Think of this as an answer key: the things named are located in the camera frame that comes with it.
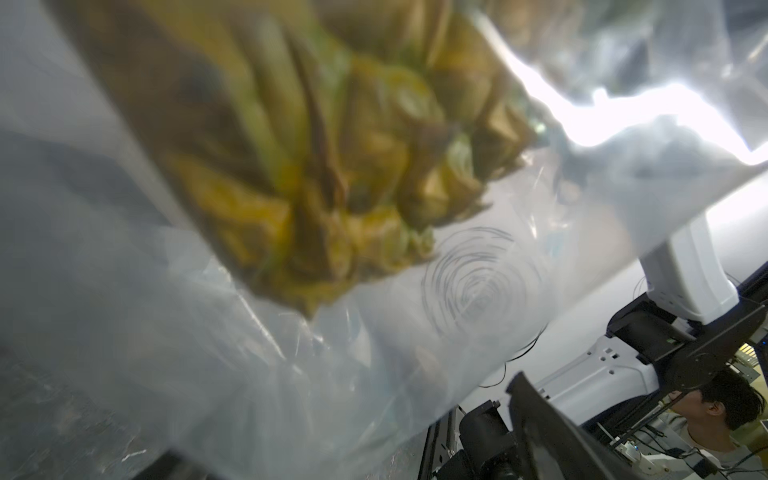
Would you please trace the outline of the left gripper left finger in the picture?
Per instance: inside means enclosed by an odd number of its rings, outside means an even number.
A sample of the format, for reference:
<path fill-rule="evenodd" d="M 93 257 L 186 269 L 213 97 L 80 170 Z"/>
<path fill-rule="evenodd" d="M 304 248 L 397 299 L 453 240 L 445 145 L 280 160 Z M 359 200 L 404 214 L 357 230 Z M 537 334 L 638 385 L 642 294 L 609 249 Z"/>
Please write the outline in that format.
<path fill-rule="evenodd" d="M 132 480 L 206 480 L 210 473 L 174 451 L 166 451 Z"/>

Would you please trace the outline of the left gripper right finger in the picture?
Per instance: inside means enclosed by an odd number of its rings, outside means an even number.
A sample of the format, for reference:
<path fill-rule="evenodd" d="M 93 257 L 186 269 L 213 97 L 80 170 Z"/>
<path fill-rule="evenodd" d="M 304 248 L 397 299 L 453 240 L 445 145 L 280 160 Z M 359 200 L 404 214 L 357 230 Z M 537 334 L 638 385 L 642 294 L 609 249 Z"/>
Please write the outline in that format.
<path fill-rule="evenodd" d="M 506 392 L 521 479 L 621 480 L 638 476 L 619 456 L 575 425 L 516 374 Z"/>

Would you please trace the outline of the zip-top bag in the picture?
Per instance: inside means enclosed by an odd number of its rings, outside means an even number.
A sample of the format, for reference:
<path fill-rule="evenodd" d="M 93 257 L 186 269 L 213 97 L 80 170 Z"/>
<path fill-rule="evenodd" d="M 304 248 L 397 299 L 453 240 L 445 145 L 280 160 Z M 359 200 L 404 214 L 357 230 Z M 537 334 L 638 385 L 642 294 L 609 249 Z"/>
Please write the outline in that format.
<path fill-rule="evenodd" d="M 224 264 L 46 9 L 1 5 L 1 342 L 226 479 L 351 479 L 767 168 L 763 1 L 454 1 L 536 127 L 311 318 Z"/>

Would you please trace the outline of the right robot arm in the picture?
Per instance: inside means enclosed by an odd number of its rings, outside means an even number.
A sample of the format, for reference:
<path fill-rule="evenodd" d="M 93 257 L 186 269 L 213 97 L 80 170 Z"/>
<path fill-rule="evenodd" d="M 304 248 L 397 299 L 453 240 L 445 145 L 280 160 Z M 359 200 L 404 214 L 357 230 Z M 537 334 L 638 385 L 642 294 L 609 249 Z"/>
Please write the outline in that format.
<path fill-rule="evenodd" d="M 724 371 L 764 323 L 767 272 L 727 277 L 705 218 L 641 259 L 647 291 L 619 310 L 584 354 L 538 383 L 508 385 L 508 415 L 488 401 L 461 419 L 454 455 L 424 467 L 432 479 L 730 479 L 700 447 L 652 423 Z"/>

